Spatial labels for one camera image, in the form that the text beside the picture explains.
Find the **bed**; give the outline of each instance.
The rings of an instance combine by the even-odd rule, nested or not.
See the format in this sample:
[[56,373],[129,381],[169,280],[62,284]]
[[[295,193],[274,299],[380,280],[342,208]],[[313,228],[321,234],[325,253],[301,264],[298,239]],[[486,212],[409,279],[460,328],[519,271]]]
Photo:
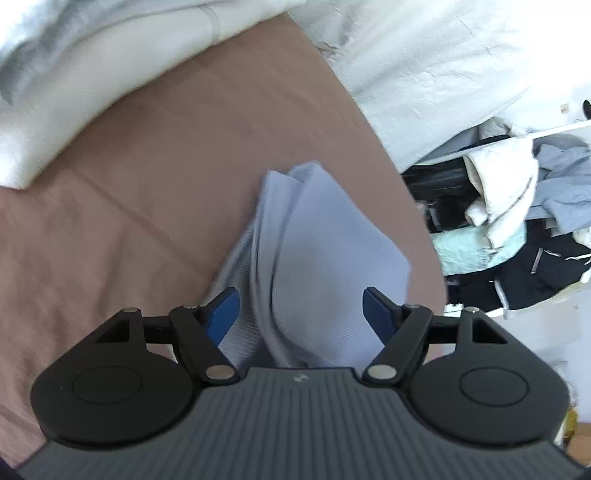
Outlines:
[[445,288],[419,212],[373,130],[289,17],[263,22],[122,98],[26,191],[0,190],[0,456],[43,436],[33,379],[125,306],[195,303],[270,169],[318,160],[412,266],[408,301]]

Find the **mint green cloth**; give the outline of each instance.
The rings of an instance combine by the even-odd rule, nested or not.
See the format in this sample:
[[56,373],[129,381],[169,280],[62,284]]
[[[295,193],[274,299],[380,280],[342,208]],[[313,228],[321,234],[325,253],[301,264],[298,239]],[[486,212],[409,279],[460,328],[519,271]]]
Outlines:
[[443,274],[471,273],[495,267],[515,256],[525,244],[527,236],[525,224],[522,223],[502,247],[494,250],[486,238],[487,231],[487,226],[467,226],[431,234]]

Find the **clothes pile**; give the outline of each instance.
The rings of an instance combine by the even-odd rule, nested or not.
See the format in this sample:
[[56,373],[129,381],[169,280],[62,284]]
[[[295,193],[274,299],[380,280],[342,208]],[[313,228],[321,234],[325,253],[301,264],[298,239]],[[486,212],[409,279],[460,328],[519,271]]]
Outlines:
[[450,303],[523,309],[591,277],[591,148],[502,119],[459,158],[403,178],[425,212]]

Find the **folded light blue towel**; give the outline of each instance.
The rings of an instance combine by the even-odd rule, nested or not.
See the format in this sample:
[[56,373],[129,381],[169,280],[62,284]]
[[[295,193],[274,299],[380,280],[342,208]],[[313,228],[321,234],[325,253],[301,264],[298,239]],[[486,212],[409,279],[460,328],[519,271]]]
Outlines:
[[206,301],[233,286],[241,312],[220,349],[238,368],[354,367],[383,345],[363,317],[375,286],[407,298],[410,265],[317,163],[270,171],[256,215]]

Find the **blue cloth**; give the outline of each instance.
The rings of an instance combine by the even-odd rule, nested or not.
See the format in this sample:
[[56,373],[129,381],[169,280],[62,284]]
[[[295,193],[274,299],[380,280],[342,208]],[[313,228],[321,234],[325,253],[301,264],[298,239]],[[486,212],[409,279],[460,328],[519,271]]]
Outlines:
[[553,218],[556,232],[572,233],[591,226],[591,153],[572,135],[539,140],[540,164],[534,202],[527,219]]
[[363,292],[407,299],[410,265],[317,163],[268,172],[256,214],[207,300],[238,289],[240,315],[220,350],[238,368],[354,367],[383,348]]

